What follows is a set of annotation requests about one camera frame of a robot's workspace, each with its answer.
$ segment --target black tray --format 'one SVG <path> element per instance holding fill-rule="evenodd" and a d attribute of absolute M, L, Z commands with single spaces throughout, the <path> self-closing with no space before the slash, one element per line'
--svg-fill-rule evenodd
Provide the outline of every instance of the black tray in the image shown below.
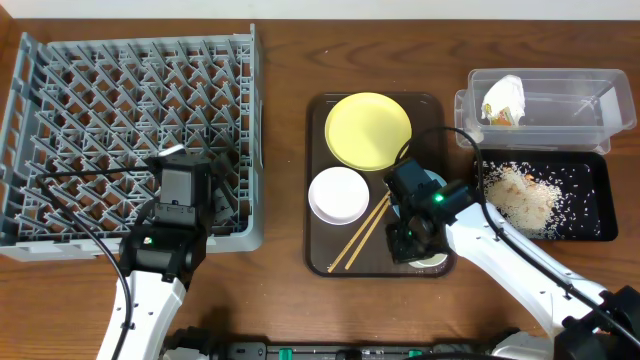
<path fill-rule="evenodd" d="M 592 152 L 482 150 L 482 160 L 496 165 L 527 162 L 535 168 L 536 177 L 546 178 L 554 172 L 553 177 L 562 180 L 562 184 L 557 185 L 562 192 L 574 195 L 564 206 L 570 207 L 575 220 L 568 219 L 558 226 L 555 237 L 539 240 L 611 241 L 618 236 L 604 157 Z M 477 176 L 473 177 L 473 183 L 477 185 Z"/>
<path fill-rule="evenodd" d="M 360 228 L 382 196 L 387 187 L 382 181 L 387 170 L 365 172 L 358 171 L 369 186 L 371 194 L 367 211 L 357 221 L 342 226 L 330 225 L 318 219 L 308 205 L 307 190 L 313 178 L 321 171 L 345 166 L 336 159 L 324 137 L 324 126 L 327 115 L 333 106 L 350 94 L 324 94 L 316 97 L 307 109 L 307 153 L 306 153 L 306 187 L 304 215 L 304 255 L 307 266 L 316 274 L 330 277 L 426 277 L 442 276 L 453 268 L 455 256 L 449 256 L 441 265 L 433 268 L 416 269 L 408 264 L 394 264 L 387 247 L 385 225 L 397 221 L 391 209 L 388 209 L 382 220 L 371 234 L 366 245 L 349 270 L 344 266 L 360 243 L 360 239 L 351 247 L 340 264 L 332 273 L 327 269 L 342 251 L 349 239 Z M 431 95 L 416 93 L 384 94 L 395 100 L 406 111 L 411 121 L 412 133 L 417 134 L 427 127 L 443 125 L 444 119 L 440 103 Z M 432 170 L 448 180 L 447 138 L 444 133 L 434 133 L 412 147 L 409 154 L 425 169 Z"/>

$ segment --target wooden surface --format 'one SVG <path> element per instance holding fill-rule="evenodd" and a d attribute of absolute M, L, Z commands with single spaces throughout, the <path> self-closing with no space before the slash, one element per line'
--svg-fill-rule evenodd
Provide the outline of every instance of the wooden surface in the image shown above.
<path fill-rule="evenodd" d="M 246 33 L 250 21 L 16 21 L 0 24 L 0 95 L 6 98 L 20 32 L 42 42 Z M 333 91 L 420 91 L 443 104 L 485 67 L 619 68 L 640 104 L 640 23 L 257 21 L 265 52 L 266 241 L 255 252 L 208 257 L 172 329 L 271 341 L 383 343 L 487 339 L 534 319 L 471 263 L 438 280 L 327 280 L 302 261 L 305 110 Z M 450 138 L 450 147 L 460 154 Z M 606 157 L 620 235 L 612 243 L 543 248 L 612 290 L 640 289 L 640 129 L 615 137 Z M 468 163 L 460 160 L 461 168 Z M 92 359 L 115 293 L 105 259 L 0 259 L 0 358 Z"/>

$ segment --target clear plastic container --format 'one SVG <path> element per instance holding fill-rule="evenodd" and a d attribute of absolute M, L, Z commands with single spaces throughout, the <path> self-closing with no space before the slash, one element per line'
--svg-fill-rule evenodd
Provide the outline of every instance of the clear plastic container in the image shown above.
<path fill-rule="evenodd" d="M 489 125 L 481 106 L 506 75 L 522 79 L 525 115 L 520 126 Z M 610 69 L 480 69 L 455 98 L 455 125 L 481 148 L 595 151 L 606 154 L 609 138 L 636 126 L 629 79 Z M 461 147 L 471 144 L 456 135 Z"/>

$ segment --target chopsticks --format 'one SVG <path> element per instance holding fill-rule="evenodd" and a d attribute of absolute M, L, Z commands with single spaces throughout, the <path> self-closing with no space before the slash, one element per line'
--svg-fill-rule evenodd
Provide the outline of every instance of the chopsticks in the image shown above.
<path fill-rule="evenodd" d="M 362 225 L 360 226 L 360 229 L 358 229 L 358 231 L 356 231 L 356 233 L 353 235 L 351 240 L 349 240 L 349 242 L 344 247 L 344 249 L 342 249 L 342 252 L 340 253 L 340 255 L 338 255 L 338 257 L 334 260 L 333 264 L 331 264 L 331 266 L 329 267 L 329 270 L 328 270 L 329 273 L 331 273 L 335 269 L 335 267 L 338 265 L 340 260 L 342 260 L 342 258 L 347 253 L 347 251 L 349 251 L 351 246 L 355 243 L 355 241 L 358 238 L 358 236 L 360 236 L 360 234 L 364 231 L 364 229 L 367 227 L 367 225 L 369 225 L 369 222 L 371 221 L 371 219 L 373 219 L 374 216 L 377 213 L 378 215 L 375 217 L 375 220 L 373 221 L 373 224 L 371 225 L 371 227 L 369 228 L 367 233 L 364 235 L 364 238 L 362 238 L 362 241 L 360 242 L 360 244 L 356 248 L 356 251 L 353 253 L 353 255 L 351 255 L 351 258 L 349 259 L 349 262 L 347 262 L 347 265 L 345 266 L 345 269 L 349 270 L 349 268 L 351 267 L 351 264 L 353 264 L 353 261 L 358 257 L 358 254 L 360 254 L 360 250 L 362 250 L 362 247 L 364 246 L 364 244 L 369 239 L 369 236 L 373 232 L 373 229 L 375 229 L 376 226 L 378 225 L 378 222 L 380 222 L 380 219 L 382 218 L 382 215 L 384 215 L 384 213 L 387 210 L 387 208 L 389 207 L 389 205 L 391 205 L 390 200 L 389 200 L 389 195 L 390 194 L 391 194 L 391 192 L 387 191 L 387 193 L 382 197 L 382 200 L 380 200 L 378 205 L 376 205 L 376 207 L 373 209 L 371 214 L 369 214 L 369 216 L 364 221 L 364 223 L 362 223 Z"/>

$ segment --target gray dish rack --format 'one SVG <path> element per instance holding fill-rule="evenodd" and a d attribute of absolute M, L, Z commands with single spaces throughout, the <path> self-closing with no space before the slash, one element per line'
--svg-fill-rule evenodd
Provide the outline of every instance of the gray dish rack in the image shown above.
<path fill-rule="evenodd" d="M 182 144 L 228 169 L 207 252 L 264 238 L 261 46 L 251 34 L 41 44 L 23 34 L 0 131 L 0 254 L 20 261 L 101 254 L 35 184 L 44 172 L 142 166 Z M 148 172 L 50 179 L 107 244 L 159 194 Z"/>

